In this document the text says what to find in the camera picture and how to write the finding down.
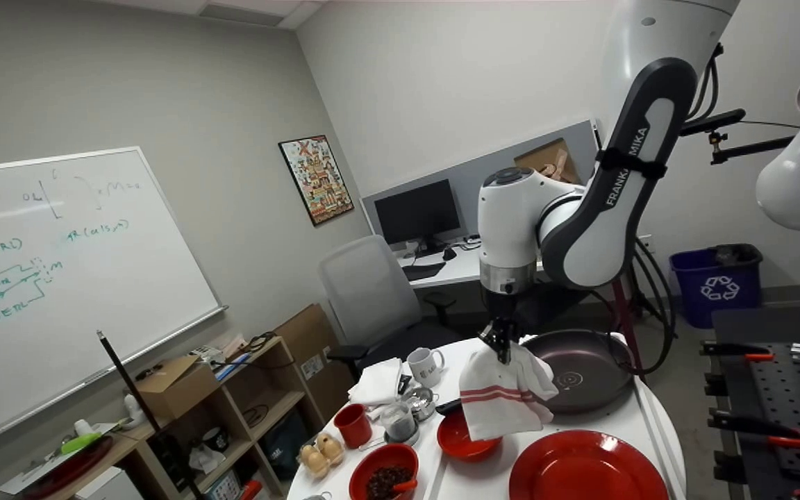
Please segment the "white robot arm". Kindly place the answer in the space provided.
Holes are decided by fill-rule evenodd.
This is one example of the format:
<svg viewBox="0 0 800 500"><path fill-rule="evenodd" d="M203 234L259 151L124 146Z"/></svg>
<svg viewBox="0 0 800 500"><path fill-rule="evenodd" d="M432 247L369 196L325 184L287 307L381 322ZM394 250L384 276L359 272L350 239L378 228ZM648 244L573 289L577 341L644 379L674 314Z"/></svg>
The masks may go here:
<svg viewBox="0 0 800 500"><path fill-rule="evenodd" d="M516 355L535 276L569 297L613 280L627 265L669 154L691 132L700 72L735 9L738 0L620 0L607 54L613 118L591 179L569 184L506 168L481 184L485 344L503 364ZM755 204L777 226L800 230L800 132L759 172Z"/></svg>

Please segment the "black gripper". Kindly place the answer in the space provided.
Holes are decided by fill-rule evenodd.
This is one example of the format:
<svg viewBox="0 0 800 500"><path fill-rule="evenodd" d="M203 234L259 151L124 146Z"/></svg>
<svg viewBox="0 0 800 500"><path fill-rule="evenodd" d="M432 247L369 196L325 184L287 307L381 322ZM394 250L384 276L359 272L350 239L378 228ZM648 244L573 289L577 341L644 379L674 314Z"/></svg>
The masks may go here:
<svg viewBox="0 0 800 500"><path fill-rule="evenodd" d="M520 340L520 318L514 294L484 294L488 325L484 341L491 347L500 364L507 364Z"/></svg>

